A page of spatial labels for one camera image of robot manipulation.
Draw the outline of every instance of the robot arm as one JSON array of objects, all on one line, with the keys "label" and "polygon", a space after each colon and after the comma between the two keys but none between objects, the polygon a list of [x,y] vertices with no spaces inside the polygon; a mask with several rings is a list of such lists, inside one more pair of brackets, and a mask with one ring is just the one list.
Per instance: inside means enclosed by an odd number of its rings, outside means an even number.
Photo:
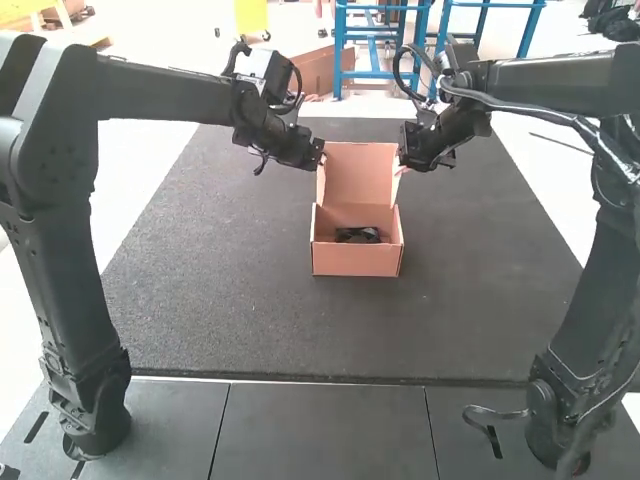
[{"label": "robot arm", "polygon": [[[592,183],[602,208],[590,258],[564,322],[536,356],[525,436],[532,453],[565,480],[584,471],[597,434],[640,364],[640,44],[544,59],[425,61],[451,105],[432,126],[406,122],[400,163],[418,171],[454,166],[455,148],[488,136],[490,112],[533,116],[575,129],[594,150]],[[596,127],[585,116],[601,120]]]},{"label": "robot arm", "polygon": [[[236,69],[239,53],[248,58]],[[323,140],[295,123],[301,98],[288,99],[296,70],[288,59],[241,45],[228,67],[225,76],[155,68],[0,34],[0,224],[34,305],[40,364],[73,458],[108,453],[130,425],[123,401],[131,366],[109,317],[89,222],[98,122],[232,127],[232,142],[262,157],[256,174],[269,158],[313,171],[322,154]]]}]

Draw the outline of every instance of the blue metal rack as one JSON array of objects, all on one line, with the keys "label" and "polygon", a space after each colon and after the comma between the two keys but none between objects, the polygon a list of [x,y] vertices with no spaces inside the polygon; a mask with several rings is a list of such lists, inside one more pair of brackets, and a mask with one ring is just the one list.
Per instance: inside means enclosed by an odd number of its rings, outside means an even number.
[{"label": "blue metal rack", "polygon": [[[538,25],[538,19],[540,18],[540,12],[546,7],[546,0],[533,0],[533,3],[491,3],[491,0],[483,0],[480,2],[469,2],[459,0],[444,0],[442,7],[442,15],[440,17],[440,26],[438,33],[427,33],[427,37],[436,37],[436,55],[442,52],[447,42],[447,35],[452,35],[455,39],[472,39],[476,49],[480,47],[480,40],[482,39],[482,33],[484,32],[484,24],[487,20],[487,13],[489,8],[528,8],[531,10],[527,24],[524,27],[524,33],[520,46],[518,47],[517,58],[524,58],[529,52],[529,46],[533,39],[533,34]],[[480,8],[480,16],[478,17],[478,24],[476,25],[476,31],[473,33],[448,33],[449,19],[451,17],[451,9],[453,7],[474,7]],[[429,89],[429,98],[432,100],[436,98],[436,79],[431,80],[431,87]]]},{"label": "blue metal rack", "polygon": [[[429,9],[431,0],[418,0],[417,5],[409,6],[408,0],[402,0],[400,5],[350,5],[347,0],[336,1],[336,40],[335,40],[335,63],[333,66],[333,96],[342,98],[342,82],[346,78],[382,78],[393,79],[392,72],[383,71],[380,68],[378,58],[379,40],[384,40],[385,44],[395,44],[395,50],[400,48],[404,41],[404,29],[408,10],[416,10],[416,29],[413,34],[413,42],[420,47],[424,47],[425,32],[427,30],[427,20],[429,19]],[[367,19],[367,26],[352,27],[347,25],[347,10],[364,10]],[[388,15],[384,25],[375,25],[371,16],[371,11],[384,10],[385,12],[398,10],[400,18],[397,27],[389,24]],[[369,57],[371,59],[371,70],[342,71],[342,49],[347,40],[366,40],[369,47]],[[416,63],[413,72],[401,73],[401,77],[409,80],[412,89],[418,87],[420,78],[419,65]]]}]

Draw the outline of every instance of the yellow object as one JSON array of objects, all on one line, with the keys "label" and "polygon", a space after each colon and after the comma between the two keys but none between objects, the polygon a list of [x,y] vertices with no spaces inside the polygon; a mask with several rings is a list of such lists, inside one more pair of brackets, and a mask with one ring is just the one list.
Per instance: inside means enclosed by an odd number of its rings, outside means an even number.
[{"label": "yellow object", "polygon": [[267,0],[233,0],[233,7],[239,35],[268,29]]},{"label": "yellow object", "polygon": [[0,25],[28,17],[57,3],[57,0],[0,0]]}]

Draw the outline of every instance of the black cable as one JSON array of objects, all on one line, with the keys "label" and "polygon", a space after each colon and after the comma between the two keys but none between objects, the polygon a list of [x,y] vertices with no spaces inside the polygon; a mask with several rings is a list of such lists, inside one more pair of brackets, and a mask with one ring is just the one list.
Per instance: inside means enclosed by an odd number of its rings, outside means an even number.
[{"label": "black cable", "polygon": [[236,44],[231,47],[229,51],[229,58],[227,59],[227,65],[224,67],[224,70],[220,75],[223,77],[230,76],[233,71],[236,69],[236,58],[240,53],[244,53],[245,56],[251,55],[251,47],[244,42],[236,42]]},{"label": "black cable", "polygon": [[526,115],[528,117],[539,118],[547,122],[555,123],[565,127],[573,127],[578,115],[558,112],[546,107],[537,105],[528,105],[526,103],[515,103],[498,100],[484,92],[476,92],[467,88],[459,88],[453,86],[453,79],[443,77],[440,79],[440,88],[445,92],[456,95],[458,97],[469,98],[477,102],[483,103],[492,110],[498,112],[517,113],[518,115]]},{"label": "black cable", "polygon": [[406,93],[409,98],[413,98],[414,100],[417,100],[419,102],[426,102],[427,97],[411,90],[411,87],[406,85],[404,83],[404,80],[402,80],[402,77],[400,76],[400,60],[402,59],[404,54],[408,52],[411,52],[418,58],[420,58],[420,60],[422,60],[422,62],[431,72],[431,75],[433,75],[434,77],[440,75],[440,69],[438,68],[436,63],[431,58],[429,58],[427,53],[415,43],[402,45],[393,57],[393,78],[396,82],[396,85],[398,85],[398,88]]},{"label": "black cable", "polygon": [[489,439],[491,444],[494,443],[494,434],[489,430],[489,425],[482,425],[479,422],[476,422],[469,415],[482,415],[483,417],[487,417],[493,421],[504,421],[504,420],[515,420],[518,418],[526,418],[529,416],[529,409],[526,408],[524,410],[514,410],[512,412],[497,412],[496,410],[492,410],[490,408],[481,407],[479,405],[467,405],[462,410],[462,419],[464,422],[479,430],[484,434],[485,437]]},{"label": "black cable", "polygon": [[296,98],[293,103],[285,104],[285,105],[277,105],[273,107],[269,107],[269,109],[275,113],[276,115],[286,115],[289,112],[292,112],[294,108],[298,105],[300,101],[300,97],[302,96],[302,74],[298,67],[293,65],[293,73],[296,75],[296,81],[298,82],[298,91],[296,93]]}]

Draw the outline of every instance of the open cardboard box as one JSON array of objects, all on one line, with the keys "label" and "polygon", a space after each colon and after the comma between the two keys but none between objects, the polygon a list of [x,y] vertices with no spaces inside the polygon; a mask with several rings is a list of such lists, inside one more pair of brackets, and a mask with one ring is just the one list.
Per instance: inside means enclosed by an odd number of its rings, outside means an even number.
[{"label": "open cardboard box", "polygon": [[[307,95],[316,94],[322,96],[333,92],[334,58],[335,47],[333,45],[291,57],[293,64],[300,70],[302,76],[302,91],[304,93]],[[355,47],[352,46],[342,50],[340,63],[343,71],[355,70]],[[352,85],[353,79],[345,79],[343,84],[345,86]],[[291,81],[289,82],[289,90],[295,92],[297,89],[297,79],[295,75],[292,75]]]},{"label": "open cardboard box", "polygon": [[[395,143],[325,144],[311,213],[314,275],[397,277],[404,250]],[[382,243],[336,243],[336,228],[377,227]]]}]

